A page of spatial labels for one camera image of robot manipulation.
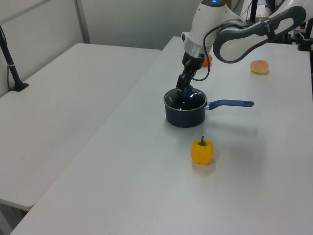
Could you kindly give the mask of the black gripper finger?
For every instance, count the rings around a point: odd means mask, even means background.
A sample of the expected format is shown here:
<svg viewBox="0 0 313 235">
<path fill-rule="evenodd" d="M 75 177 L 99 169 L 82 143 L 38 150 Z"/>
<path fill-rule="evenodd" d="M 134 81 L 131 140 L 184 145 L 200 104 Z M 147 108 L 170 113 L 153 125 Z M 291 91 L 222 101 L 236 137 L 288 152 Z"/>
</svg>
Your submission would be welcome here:
<svg viewBox="0 0 313 235">
<path fill-rule="evenodd" d="M 177 81 L 177 95 L 182 96 L 184 89 L 188 86 L 188 74 L 182 73 L 178 77 Z"/>
<path fill-rule="evenodd" d="M 190 82 L 193 80 L 196 72 L 197 72 L 196 70 L 190 70 L 189 72 L 187 72 L 187 80 L 186 80 L 187 86 L 190 85 Z"/>
</svg>

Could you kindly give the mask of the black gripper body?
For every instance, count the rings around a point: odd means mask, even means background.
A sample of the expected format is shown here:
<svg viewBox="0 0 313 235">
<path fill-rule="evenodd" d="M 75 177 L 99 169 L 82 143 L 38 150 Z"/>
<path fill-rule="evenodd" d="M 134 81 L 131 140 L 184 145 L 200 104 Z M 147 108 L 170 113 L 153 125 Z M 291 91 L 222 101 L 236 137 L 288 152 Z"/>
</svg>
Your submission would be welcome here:
<svg viewBox="0 0 313 235">
<path fill-rule="evenodd" d="M 183 73 L 187 73 L 190 70 L 198 71 L 202 68 L 203 63 L 204 54 L 200 54 L 200 57 L 193 57 L 185 52 L 182 59 L 182 64 L 184 66 Z"/>
</svg>

